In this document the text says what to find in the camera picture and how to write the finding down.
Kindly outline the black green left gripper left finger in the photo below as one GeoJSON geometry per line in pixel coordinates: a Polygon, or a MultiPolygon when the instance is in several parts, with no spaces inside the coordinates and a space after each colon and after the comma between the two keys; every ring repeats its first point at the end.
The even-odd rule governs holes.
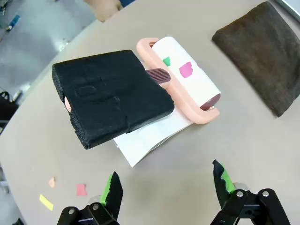
{"type": "Polygon", "coordinates": [[[57,222],[59,225],[117,225],[120,206],[123,198],[123,188],[120,178],[113,172],[99,202],[93,202],[79,210],[68,206],[61,212],[57,222]]]}

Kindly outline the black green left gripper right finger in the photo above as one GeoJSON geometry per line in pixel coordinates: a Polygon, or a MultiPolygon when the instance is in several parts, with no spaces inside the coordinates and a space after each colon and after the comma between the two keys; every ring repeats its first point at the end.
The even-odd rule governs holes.
{"type": "Polygon", "coordinates": [[[233,183],[225,167],[213,162],[213,178],[221,210],[213,225],[236,225],[250,219],[254,225],[289,225],[290,221],[275,191],[270,188],[252,193],[244,183],[233,183]]]}

